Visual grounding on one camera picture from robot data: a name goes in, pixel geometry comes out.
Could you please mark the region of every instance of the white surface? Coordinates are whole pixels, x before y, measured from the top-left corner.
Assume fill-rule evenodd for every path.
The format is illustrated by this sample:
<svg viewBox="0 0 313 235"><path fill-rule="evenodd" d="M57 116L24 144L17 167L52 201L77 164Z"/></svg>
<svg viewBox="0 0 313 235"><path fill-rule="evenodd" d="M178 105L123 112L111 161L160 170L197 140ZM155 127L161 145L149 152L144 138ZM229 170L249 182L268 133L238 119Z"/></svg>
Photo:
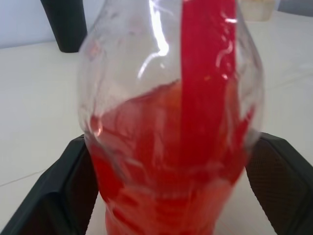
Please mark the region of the white surface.
<svg viewBox="0 0 313 235"><path fill-rule="evenodd" d="M87 28L105 0L84 0ZM54 41L40 0L0 0L0 48Z"/></svg>
<svg viewBox="0 0 313 235"><path fill-rule="evenodd" d="M312 25L313 18L278 12L267 23L248 25L266 74L263 130L287 139L311 164ZM0 185L6 184L0 186L0 230L36 179L9 182L46 169L81 134L76 63L77 54L63 54L54 43L0 50ZM102 209L96 209L99 222L90 225L89 235L98 235L104 223ZM245 174L217 229L218 235L275 234Z"/></svg>

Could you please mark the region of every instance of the red strip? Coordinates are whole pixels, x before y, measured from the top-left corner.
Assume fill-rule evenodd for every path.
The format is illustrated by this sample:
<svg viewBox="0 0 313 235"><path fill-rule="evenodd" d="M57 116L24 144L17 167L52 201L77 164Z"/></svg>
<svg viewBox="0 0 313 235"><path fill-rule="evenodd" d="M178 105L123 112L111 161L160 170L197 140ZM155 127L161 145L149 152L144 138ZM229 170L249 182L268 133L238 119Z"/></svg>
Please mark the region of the red strip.
<svg viewBox="0 0 313 235"><path fill-rule="evenodd" d="M216 145L221 144L221 136L225 137L223 132L229 131L222 124L227 86L237 84L236 7L235 0L183 1L181 163L184 166L201 165L219 157L215 156Z"/></svg>

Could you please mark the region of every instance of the black holder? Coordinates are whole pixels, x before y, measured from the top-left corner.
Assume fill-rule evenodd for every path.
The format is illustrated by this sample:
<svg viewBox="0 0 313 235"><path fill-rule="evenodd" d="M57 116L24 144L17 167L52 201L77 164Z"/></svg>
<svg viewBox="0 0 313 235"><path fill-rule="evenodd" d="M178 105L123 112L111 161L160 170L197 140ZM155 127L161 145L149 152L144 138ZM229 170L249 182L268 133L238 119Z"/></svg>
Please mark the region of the black holder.
<svg viewBox="0 0 313 235"><path fill-rule="evenodd" d="M41 0L59 49L78 52L87 35L83 0Z"/></svg>
<svg viewBox="0 0 313 235"><path fill-rule="evenodd" d="M263 134L246 170L278 235L313 235L313 167L287 141ZM81 136L39 178L1 235L84 235L97 195Z"/></svg>

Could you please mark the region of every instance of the white wall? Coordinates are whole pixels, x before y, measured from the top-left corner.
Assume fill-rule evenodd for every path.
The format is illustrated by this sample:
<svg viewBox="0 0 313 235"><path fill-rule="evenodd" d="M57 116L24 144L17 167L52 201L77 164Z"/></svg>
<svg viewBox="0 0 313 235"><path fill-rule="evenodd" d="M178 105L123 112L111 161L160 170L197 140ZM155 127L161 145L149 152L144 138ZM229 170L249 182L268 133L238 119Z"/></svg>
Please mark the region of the white wall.
<svg viewBox="0 0 313 235"><path fill-rule="evenodd" d="M280 3L280 0L275 0L276 2L276 9L278 9L278 6L279 6L279 3Z"/></svg>
<svg viewBox="0 0 313 235"><path fill-rule="evenodd" d="M93 24L104 0L84 0L87 27ZM40 0L0 0L0 48L53 41Z"/></svg>

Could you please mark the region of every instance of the textured black surface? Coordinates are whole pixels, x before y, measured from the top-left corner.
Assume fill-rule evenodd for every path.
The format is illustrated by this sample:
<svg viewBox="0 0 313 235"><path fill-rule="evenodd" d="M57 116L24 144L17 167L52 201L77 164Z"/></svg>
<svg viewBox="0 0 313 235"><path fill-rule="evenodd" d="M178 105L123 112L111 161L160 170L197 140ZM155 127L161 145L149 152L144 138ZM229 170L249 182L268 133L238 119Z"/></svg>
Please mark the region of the textured black surface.
<svg viewBox="0 0 313 235"><path fill-rule="evenodd" d="M263 134L246 170L277 234L299 234L312 212L311 165L287 141ZM313 230L307 227L301 235L313 235Z"/></svg>
<svg viewBox="0 0 313 235"><path fill-rule="evenodd" d="M85 234L98 195L97 179L87 150L79 159L66 185L65 195L70 215L80 234Z"/></svg>

